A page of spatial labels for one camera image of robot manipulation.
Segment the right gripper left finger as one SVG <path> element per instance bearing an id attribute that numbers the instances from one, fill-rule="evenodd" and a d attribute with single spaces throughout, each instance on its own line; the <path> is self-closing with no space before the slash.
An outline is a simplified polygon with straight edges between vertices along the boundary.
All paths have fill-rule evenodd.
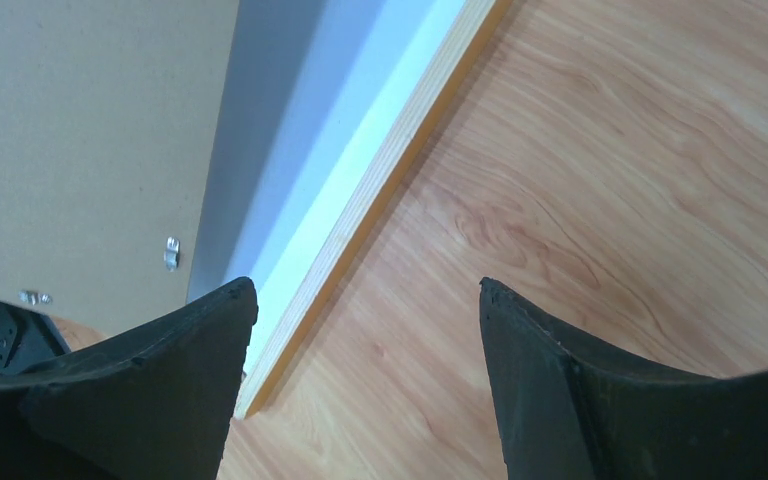
<path id="1" fill-rule="evenodd" d="M 0 374 L 0 479 L 213 479 L 258 315 L 241 277 L 94 345 Z"/>

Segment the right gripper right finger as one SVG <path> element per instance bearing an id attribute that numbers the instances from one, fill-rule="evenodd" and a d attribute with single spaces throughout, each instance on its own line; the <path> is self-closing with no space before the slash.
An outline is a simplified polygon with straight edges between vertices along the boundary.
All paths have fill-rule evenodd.
<path id="1" fill-rule="evenodd" d="M 510 478 L 768 479 L 768 370 L 672 368 L 488 277 L 479 311 Z"/>

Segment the photo print board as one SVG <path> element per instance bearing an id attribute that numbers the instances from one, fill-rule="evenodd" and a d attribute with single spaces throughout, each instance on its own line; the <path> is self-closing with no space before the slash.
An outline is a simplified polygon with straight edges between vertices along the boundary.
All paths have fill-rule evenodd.
<path id="1" fill-rule="evenodd" d="M 189 295 L 253 280 L 251 370 L 459 1 L 244 1 Z"/>

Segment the wooden picture frame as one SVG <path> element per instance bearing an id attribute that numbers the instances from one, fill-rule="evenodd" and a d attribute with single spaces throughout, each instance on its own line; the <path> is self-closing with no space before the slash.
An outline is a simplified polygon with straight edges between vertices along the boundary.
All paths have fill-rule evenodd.
<path id="1" fill-rule="evenodd" d="M 327 14 L 258 183 L 227 278 L 258 295 L 235 415 L 266 401 L 507 9 L 504 1 L 359 1 Z"/>

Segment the brown backing board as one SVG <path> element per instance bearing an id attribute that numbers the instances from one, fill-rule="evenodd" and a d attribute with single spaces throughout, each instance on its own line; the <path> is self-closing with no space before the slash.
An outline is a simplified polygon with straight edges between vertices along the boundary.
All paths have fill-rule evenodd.
<path id="1" fill-rule="evenodd" d="M 0 1 L 0 301 L 111 336 L 186 303 L 237 13 Z"/>

